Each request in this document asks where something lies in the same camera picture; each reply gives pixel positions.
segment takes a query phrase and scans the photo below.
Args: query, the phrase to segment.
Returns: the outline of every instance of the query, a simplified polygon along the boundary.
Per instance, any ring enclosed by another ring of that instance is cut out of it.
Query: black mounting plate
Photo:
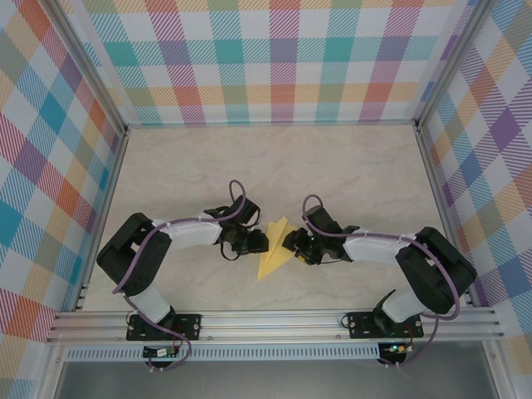
[[[200,339],[201,315],[176,314],[171,328],[173,331],[184,335],[190,341]],[[138,314],[129,318],[126,341],[173,341],[174,336],[153,328],[142,320]]]
[[[414,338],[423,337],[423,326],[419,315],[408,318],[403,323],[397,323],[388,335],[382,333],[381,329],[373,322],[373,312],[350,312],[347,314],[347,326],[349,327],[349,337],[354,338],[410,338],[410,332],[406,326],[412,330]]]

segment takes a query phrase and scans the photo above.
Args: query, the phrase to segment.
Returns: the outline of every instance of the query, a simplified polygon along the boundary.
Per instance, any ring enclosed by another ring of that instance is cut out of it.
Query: yellow paper airplane
[[[288,226],[287,223],[288,219],[283,216],[279,222],[270,222],[268,224],[268,232],[266,233],[266,236],[269,240],[269,251],[260,254],[259,272],[257,274],[258,280],[262,280],[293,258],[293,252],[290,252],[283,247],[283,241],[288,234],[298,228],[295,226]]]

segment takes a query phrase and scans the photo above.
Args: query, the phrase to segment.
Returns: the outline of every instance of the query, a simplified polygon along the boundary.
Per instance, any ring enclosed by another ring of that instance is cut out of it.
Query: gray floor
[[[302,226],[310,193],[342,226],[394,234],[441,228],[411,126],[154,129],[132,132],[102,243],[135,212],[177,219],[229,204],[231,179],[263,209],[263,229],[282,216]],[[257,281],[258,265],[258,255],[230,263],[217,246],[192,248],[169,252],[155,282],[176,309],[199,311],[373,308],[406,285],[399,268],[381,264],[310,267],[292,259]],[[127,310],[113,288],[95,267],[84,310]]]
[[[69,363],[56,399],[497,397],[479,342],[428,351],[399,370],[375,361],[187,362],[167,373],[149,373],[143,363]]]

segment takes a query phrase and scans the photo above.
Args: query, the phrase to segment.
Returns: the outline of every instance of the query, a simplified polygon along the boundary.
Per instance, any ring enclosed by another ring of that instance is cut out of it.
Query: colorful plaid backdrop
[[[0,0],[0,398],[68,310],[118,134],[37,0]]]
[[[410,120],[467,0],[62,3],[125,118],[165,124]]]
[[[460,244],[532,392],[532,2],[499,0],[427,141]]]

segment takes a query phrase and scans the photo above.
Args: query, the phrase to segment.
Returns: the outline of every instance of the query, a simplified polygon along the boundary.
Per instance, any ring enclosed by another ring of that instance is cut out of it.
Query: purple cable
[[[245,200],[246,200],[246,190],[244,188],[244,186],[242,185],[242,183],[240,183],[238,180],[231,180],[229,182],[229,194],[231,196],[231,199],[233,200],[234,202],[234,195],[233,195],[233,184],[236,184],[240,187],[240,189],[242,190],[242,201],[240,201],[240,205],[239,207],[232,213],[232,214],[228,214],[227,216],[224,216],[222,218],[217,218],[217,219],[206,219],[205,222],[208,222],[208,223],[212,223],[212,222],[215,222],[215,223],[219,223],[219,222],[223,222],[225,220],[229,220],[229,219],[232,219],[233,217],[235,217],[236,215],[238,215],[240,213],[240,211],[242,210],[242,208],[244,207],[244,203],[245,203]],[[158,226],[156,226],[154,229],[152,229],[148,235],[146,235],[146,237],[142,240],[142,244],[140,244],[140,247],[138,248],[138,250],[136,251],[136,254],[135,254],[135,257],[133,258],[133,260],[131,261],[131,264],[130,264],[130,267],[127,269],[126,271],[126,274],[124,274],[124,277],[122,278],[122,280],[118,283],[118,285],[116,285],[115,289],[113,289],[113,293],[121,293],[122,292],[122,288],[124,287],[124,285],[127,283],[127,280],[129,279],[129,277],[131,276],[131,274],[133,273],[133,270],[135,270],[135,267],[136,267],[136,264],[139,260],[139,257],[140,257],[140,254],[142,253],[142,251],[144,250],[145,246],[148,244],[148,241],[150,241],[151,237],[153,237],[153,235],[155,233],[157,233],[159,230],[165,228],[165,227],[168,227],[168,226],[171,226],[173,224],[178,224],[178,223],[183,223],[183,222],[201,222],[201,218],[183,218],[183,219],[176,219],[176,220],[171,220],[170,222],[168,223],[163,223],[163,224],[160,224]],[[171,370],[172,368],[176,368],[178,367],[180,364],[182,364],[186,359],[187,357],[190,356],[190,354],[192,353],[192,344],[190,343],[190,340],[185,337],[184,335],[182,334],[179,334],[178,332],[175,332],[175,331],[172,331],[172,330],[169,330],[168,328],[164,328],[162,326],[160,326],[159,324],[157,323],[154,323],[152,322],[145,314],[143,314],[143,312],[141,312],[138,307],[126,296],[124,295],[124,299],[126,300],[126,302],[128,302],[130,304],[130,306],[135,309],[138,313],[138,315],[145,321],[147,322],[148,324],[150,324],[153,328],[157,328],[159,330],[161,330],[162,332],[164,333],[167,333],[167,334],[170,334],[170,335],[173,335],[174,337],[177,337],[178,339],[182,340],[182,341],[185,341],[187,343],[187,345],[189,346],[189,350],[187,351],[187,353],[185,354],[185,356],[180,359],[179,361],[177,362],[173,362],[171,365],[169,365],[168,367],[166,367],[164,370]],[[150,365],[151,369],[153,370],[154,367],[152,364],[151,364],[151,359],[148,360],[148,364]]]
[[[408,242],[409,244],[415,245],[417,248],[419,248],[421,251],[423,251],[423,253],[426,256],[428,256],[428,258],[430,260],[432,260],[432,262],[434,262],[434,265],[438,268],[438,270],[440,270],[441,275],[443,276],[443,278],[445,279],[445,281],[449,285],[449,289],[452,292],[452,297],[453,297],[453,299],[455,301],[455,311],[450,316],[440,316],[439,314],[426,314],[426,313],[422,313],[421,314],[425,318],[434,318],[435,319],[434,330],[432,331],[432,334],[429,337],[429,339],[426,342],[426,345],[423,347],[423,349],[421,349],[414,357],[411,357],[407,361],[403,362],[402,365],[404,366],[406,364],[412,363],[414,360],[419,359],[420,355],[429,347],[431,342],[434,341],[434,337],[436,336],[436,332],[437,332],[438,327],[440,325],[440,320],[454,320],[455,318],[458,317],[458,314],[460,313],[460,309],[461,309],[461,307],[460,307],[460,295],[458,295],[458,291],[456,291],[456,286],[452,282],[451,276],[447,273],[447,271],[445,270],[445,268],[441,264],[440,260],[436,256],[434,256],[434,254],[425,245],[418,243],[414,239],[409,239],[407,237],[402,237],[402,236],[398,236],[398,235],[379,234],[379,233],[334,234],[334,233],[328,233],[326,231],[318,229],[316,226],[314,226],[312,224],[312,222],[308,219],[308,216],[307,216],[307,202],[311,198],[315,198],[316,200],[318,200],[318,202],[319,202],[321,207],[323,207],[323,201],[322,201],[321,198],[319,198],[315,194],[307,195],[307,198],[305,198],[305,200],[303,201],[303,219],[305,220],[305,223],[308,225],[308,227],[310,229],[312,229],[313,231],[315,231],[316,233],[319,233],[319,234],[321,234],[321,235],[323,235],[325,237],[332,237],[332,238],[351,238],[351,237],[365,238],[365,237],[370,237],[370,238],[374,238],[374,239],[383,239],[383,240],[386,240],[386,241],[403,240],[403,241]],[[385,359],[382,359],[382,360],[385,363],[392,364],[391,362],[389,362],[389,361],[387,361]]]

